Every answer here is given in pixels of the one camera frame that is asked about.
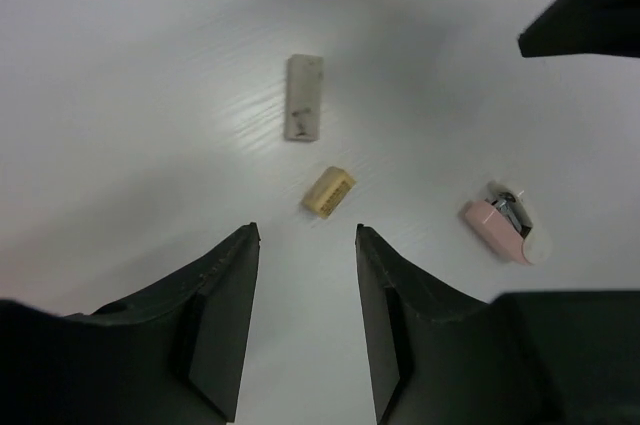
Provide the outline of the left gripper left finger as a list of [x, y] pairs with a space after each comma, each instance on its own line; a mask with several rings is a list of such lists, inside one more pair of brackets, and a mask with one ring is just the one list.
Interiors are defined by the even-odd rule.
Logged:
[[91, 314], [58, 316], [3, 300], [2, 422], [233, 422], [259, 251], [257, 226], [244, 225]]

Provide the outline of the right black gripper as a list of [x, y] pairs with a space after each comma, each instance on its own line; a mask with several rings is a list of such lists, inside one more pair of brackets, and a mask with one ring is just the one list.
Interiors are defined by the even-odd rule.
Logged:
[[525, 58], [579, 54], [637, 58], [639, 0], [556, 0], [518, 38]]

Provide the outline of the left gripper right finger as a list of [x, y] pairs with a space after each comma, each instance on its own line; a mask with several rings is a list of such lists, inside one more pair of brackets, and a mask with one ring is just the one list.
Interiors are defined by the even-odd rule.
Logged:
[[638, 422], [637, 292], [511, 292], [485, 303], [365, 225], [356, 261], [378, 423]]

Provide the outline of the small yellow eraser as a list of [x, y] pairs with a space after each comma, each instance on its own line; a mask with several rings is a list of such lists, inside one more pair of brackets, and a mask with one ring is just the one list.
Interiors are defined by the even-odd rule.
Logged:
[[327, 219], [355, 184], [356, 180], [346, 170], [328, 167], [307, 191], [302, 205], [316, 216]]

